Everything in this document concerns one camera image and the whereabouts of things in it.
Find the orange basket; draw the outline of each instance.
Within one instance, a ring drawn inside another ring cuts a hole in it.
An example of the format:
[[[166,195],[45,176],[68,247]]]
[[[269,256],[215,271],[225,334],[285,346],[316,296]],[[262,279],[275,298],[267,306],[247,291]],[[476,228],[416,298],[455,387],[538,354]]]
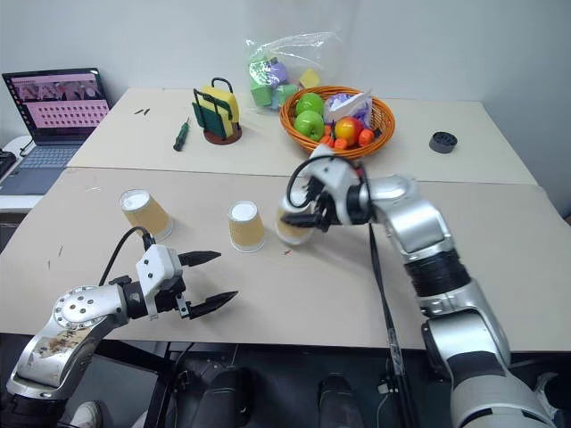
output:
[[[294,128],[295,122],[295,105],[302,97],[303,94],[308,92],[313,92],[321,97],[323,101],[329,98],[331,95],[336,95],[339,93],[346,93],[349,95],[360,94],[361,91],[353,89],[351,87],[345,86],[318,86],[311,89],[303,89],[302,91],[292,95],[285,101],[279,111],[279,120],[282,122],[287,134],[293,138],[293,140],[299,144],[303,150],[308,153],[313,152],[313,150],[319,145],[319,142],[313,141],[304,134],[298,132]],[[376,152],[378,149],[383,147],[387,141],[393,136],[394,132],[394,116],[391,109],[383,103],[381,100],[373,98],[373,114],[371,115],[371,129],[380,129],[381,135],[371,141],[371,143],[365,147],[355,146],[347,150],[335,150],[335,154],[343,156],[347,159],[358,159],[362,156]]]

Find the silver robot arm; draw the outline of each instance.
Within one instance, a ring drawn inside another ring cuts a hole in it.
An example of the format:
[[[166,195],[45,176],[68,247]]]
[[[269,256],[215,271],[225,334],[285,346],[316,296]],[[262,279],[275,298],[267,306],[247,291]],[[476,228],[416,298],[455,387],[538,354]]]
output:
[[[2,426],[56,426],[99,342],[130,319],[155,319],[160,312],[172,309],[193,319],[227,303],[237,292],[212,296],[196,306],[182,296],[186,289],[183,265],[202,264],[219,255],[214,251],[177,255],[175,250],[153,243],[136,264],[139,281],[122,276],[109,284],[80,286],[60,296],[6,384]]]
[[[428,318],[422,334],[431,363],[451,379],[455,428],[554,426],[531,390],[509,371],[508,340],[477,281],[459,261],[442,214],[418,192],[415,180],[370,180],[324,146],[302,172],[309,179],[305,205],[312,215],[289,214],[292,226],[385,225],[402,255]]]

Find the plastic bag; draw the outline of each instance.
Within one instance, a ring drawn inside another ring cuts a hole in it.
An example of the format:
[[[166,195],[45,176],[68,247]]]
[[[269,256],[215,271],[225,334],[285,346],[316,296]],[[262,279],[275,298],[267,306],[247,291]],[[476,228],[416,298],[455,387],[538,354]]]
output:
[[[261,45],[247,40],[250,89],[255,104],[277,110],[303,87],[333,83],[343,42],[333,31],[282,37]]]
[[[326,124],[334,125],[344,116],[353,116],[360,120],[366,128],[371,123],[373,112],[373,99],[371,90],[367,92],[349,95],[340,93],[329,97],[323,106],[323,119]]]

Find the black round object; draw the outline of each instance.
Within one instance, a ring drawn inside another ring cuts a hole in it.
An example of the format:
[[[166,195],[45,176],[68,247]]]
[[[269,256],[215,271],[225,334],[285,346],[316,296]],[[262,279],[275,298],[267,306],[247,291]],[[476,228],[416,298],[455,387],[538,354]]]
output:
[[[452,134],[448,132],[437,132],[432,136],[428,145],[430,145],[430,148],[435,152],[450,153],[457,142],[458,139]]]

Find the cable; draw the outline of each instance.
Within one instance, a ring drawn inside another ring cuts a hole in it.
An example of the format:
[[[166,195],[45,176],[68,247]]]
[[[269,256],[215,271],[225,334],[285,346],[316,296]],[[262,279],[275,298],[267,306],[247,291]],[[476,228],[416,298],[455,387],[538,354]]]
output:
[[[32,141],[34,141],[34,138],[30,138],[28,143],[26,145],[24,145],[23,147],[20,148],[20,157],[25,158],[26,156],[28,156],[28,154],[24,154],[24,152],[26,152],[26,149],[28,148],[28,146],[30,144],[32,144]]]
[[[211,368],[213,364],[214,364],[214,361],[211,361],[210,363],[208,363],[208,366],[206,366],[206,368],[202,372],[200,372],[200,374],[198,375],[198,378],[202,379],[204,374],[206,372],[208,372],[208,369]]]
[[[175,362],[175,371],[178,369],[178,364],[180,364],[180,360],[183,358],[183,356],[188,352],[188,350],[190,350],[193,346],[194,346],[195,342],[190,342],[188,343],[188,346],[185,348],[185,350],[183,350],[180,355],[177,357],[177,361]]]
[[[236,344],[236,347],[234,348],[234,355],[232,356],[232,362],[230,363],[231,367],[234,367],[234,360],[236,359],[236,353],[238,352],[238,346],[240,345],[240,343]]]
[[[384,397],[383,399],[381,399],[381,402],[378,403],[378,407],[377,407],[377,428],[380,428],[380,427],[379,427],[379,424],[378,424],[378,422],[379,422],[379,420],[378,420],[379,412],[381,411],[381,407],[382,407],[382,406],[386,403],[386,401],[389,399],[389,396],[390,396],[389,394],[386,394],[385,397]]]
[[[294,208],[304,208],[304,207],[306,207],[306,206],[311,202],[311,199],[308,199],[307,197],[305,198],[305,201],[304,201],[301,205],[295,205],[295,204],[292,202],[292,189],[293,189],[293,187],[294,187],[294,182],[295,182],[295,180],[297,179],[297,177],[300,175],[300,172],[302,172],[302,169],[304,169],[305,167],[307,167],[310,163],[313,163],[313,162],[315,162],[315,161],[322,161],[322,160],[324,160],[324,159],[338,159],[338,160],[340,160],[340,161],[343,161],[343,162],[345,162],[345,163],[348,163],[348,164],[351,166],[351,168],[352,168],[353,170],[355,170],[355,171],[357,170],[357,169],[355,168],[355,165],[353,165],[353,162],[351,162],[351,161],[348,160],[348,159],[345,159],[345,158],[342,157],[342,156],[338,156],[338,155],[335,155],[335,154],[322,154],[322,155],[320,155],[320,156],[316,156],[315,158],[309,158],[309,159],[305,160],[304,162],[302,162],[302,163],[294,170],[294,172],[292,173],[292,176],[289,177],[289,181],[287,182],[287,188],[285,189],[285,197],[287,198],[287,202],[288,202],[292,207],[294,207]]]
[[[418,413],[412,394],[410,393],[409,379],[404,371],[404,360],[402,359],[401,347],[396,336],[396,328],[394,327],[393,316],[386,301],[385,286],[383,284],[383,275],[379,262],[377,240],[373,226],[368,224],[368,239],[370,242],[371,262],[373,264],[373,272],[377,280],[378,290],[381,292],[381,303],[383,312],[385,313],[386,331],[389,339],[389,350],[393,360],[393,376],[399,389],[399,398],[401,400],[401,421],[404,428],[418,427]]]
[[[155,243],[154,238],[151,237],[151,234],[149,234],[149,232],[144,227],[142,227],[142,226],[131,227],[127,231],[127,233],[125,233],[123,235],[123,237],[119,240],[119,243],[115,247],[115,251],[111,255],[111,258],[109,259],[109,262],[107,263],[107,267],[105,268],[103,275],[101,276],[101,279],[99,280],[99,286],[102,286],[103,284],[105,284],[105,279],[107,279],[107,276],[109,275],[109,271],[111,270],[113,263],[115,262],[115,259],[117,259],[117,255],[119,254],[119,251],[120,251],[121,247],[123,246],[123,243],[125,243],[125,241],[127,241],[127,238],[129,238],[137,230],[140,230],[141,232],[143,232],[143,243],[145,246],[145,251],[148,250],[148,248],[151,246],[151,244]]]
[[[371,187],[370,187],[370,183],[368,181],[367,170],[365,169],[365,165],[362,162],[359,162],[357,164],[357,167],[363,174],[361,182],[365,184],[365,188],[367,189],[368,215],[373,219],[373,221],[377,222],[377,214],[375,213],[375,209],[373,207],[373,198],[371,197]]]
[[[58,421],[57,425],[58,428],[61,426],[62,428],[79,428],[77,425],[66,424],[65,422]]]

